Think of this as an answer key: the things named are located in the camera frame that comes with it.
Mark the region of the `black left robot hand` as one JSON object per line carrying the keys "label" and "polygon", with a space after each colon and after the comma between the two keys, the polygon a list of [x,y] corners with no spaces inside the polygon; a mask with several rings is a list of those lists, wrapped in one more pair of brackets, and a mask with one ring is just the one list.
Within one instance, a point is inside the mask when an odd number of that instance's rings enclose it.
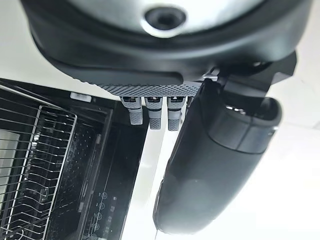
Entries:
{"label": "black left robot hand", "polygon": [[257,167],[282,118],[266,94],[291,77],[310,0],[24,0],[31,36],[56,69],[146,106],[179,135],[155,199],[166,234],[216,219]]}

